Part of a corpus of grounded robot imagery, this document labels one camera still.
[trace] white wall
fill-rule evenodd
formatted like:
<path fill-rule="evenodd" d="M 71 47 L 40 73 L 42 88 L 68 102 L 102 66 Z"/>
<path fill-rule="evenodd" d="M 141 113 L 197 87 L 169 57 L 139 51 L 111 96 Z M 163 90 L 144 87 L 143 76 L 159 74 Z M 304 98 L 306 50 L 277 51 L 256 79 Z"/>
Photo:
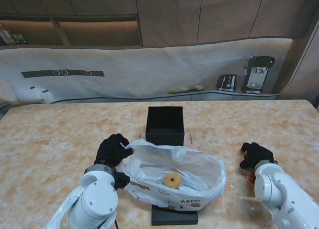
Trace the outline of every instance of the white wall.
<path fill-rule="evenodd" d="M 20 102 L 42 98 L 147 98 L 167 88 L 203 85 L 214 90 L 221 74 L 237 74 L 237 90 L 251 55 L 276 59 L 264 85 L 269 92 L 278 76 L 291 39 L 249 39 L 188 47 L 132 50 L 44 49 L 0 50 L 0 79 L 9 81 Z M 21 72 L 38 70 L 99 70 L 105 77 L 50 76 L 25 79 Z"/>

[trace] black glove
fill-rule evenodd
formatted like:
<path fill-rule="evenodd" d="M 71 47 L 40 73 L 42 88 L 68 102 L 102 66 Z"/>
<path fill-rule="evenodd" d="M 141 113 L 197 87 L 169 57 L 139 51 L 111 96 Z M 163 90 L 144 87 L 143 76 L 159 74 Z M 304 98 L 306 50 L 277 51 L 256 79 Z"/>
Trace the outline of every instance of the black glove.
<path fill-rule="evenodd" d="M 120 133 L 112 134 L 101 143 L 94 164 L 104 164 L 111 167 L 118 166 L 122 159 L 133 154 L 131 148 L 124 149 L 128 144 L 129 141 Z"/>
<path fill-rule="evenodd" d="M 248 167 L 254 168 L 262 160 L 274 161 L 273 153 L 257 143 L 244 143 L 241 151 L 247 151 L 247 157 L 240 163 L 240 167 L 243 169 Z"/>

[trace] black stripe on wall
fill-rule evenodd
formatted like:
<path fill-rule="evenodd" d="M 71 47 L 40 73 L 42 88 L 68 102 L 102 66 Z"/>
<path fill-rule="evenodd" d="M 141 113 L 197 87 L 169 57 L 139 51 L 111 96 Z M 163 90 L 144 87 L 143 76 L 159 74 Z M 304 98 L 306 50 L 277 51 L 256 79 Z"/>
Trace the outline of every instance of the black stripe on wall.
<path fill-rule="evenodd" d="M 80 70 L 47 70 L 47 71 L 25 71 L 25 78 L 42 76 L 104 76 L 103 71 L 80 71 Z"/>

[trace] espresso machine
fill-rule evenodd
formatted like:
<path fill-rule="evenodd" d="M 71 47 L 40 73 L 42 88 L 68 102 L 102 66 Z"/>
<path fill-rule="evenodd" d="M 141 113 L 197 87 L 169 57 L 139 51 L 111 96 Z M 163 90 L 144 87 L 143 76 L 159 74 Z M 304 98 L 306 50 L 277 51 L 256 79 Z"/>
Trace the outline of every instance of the espresso machine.
<path fill-rule="evenodd" d="M 244 93 L 260 94 L 275 58 L 271 56 L 252 56 L 245 67 L 245 80 L 241 88 Z"/>

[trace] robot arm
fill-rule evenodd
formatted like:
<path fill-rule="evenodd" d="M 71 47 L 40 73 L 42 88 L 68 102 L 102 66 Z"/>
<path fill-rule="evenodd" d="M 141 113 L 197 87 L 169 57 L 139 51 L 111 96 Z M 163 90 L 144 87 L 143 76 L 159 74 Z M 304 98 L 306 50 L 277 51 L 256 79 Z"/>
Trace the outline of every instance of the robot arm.
<path fill-rule="evenodd" d="M 71 229 L 108 229 L 113 225 L 119 200 L 116 189 L 130 182 L 128 176 L 115 170 L 123 158 L 133 153 L 132 149 L 124 149 L 128 144 L 121 134 L 102 142 L 95 164 L 81 178 L 81 186 L 72 190 L 44 229 L 63 229 L 61 222 L 68 211 Z"/>
<path fill-rule="evenodd" d="M 274 160 L 273 153 L 244 143 L 241 168 L 255 170 L 255 196 L 271 213 L 277 229 L 319 229 L 319 207 Z"/>

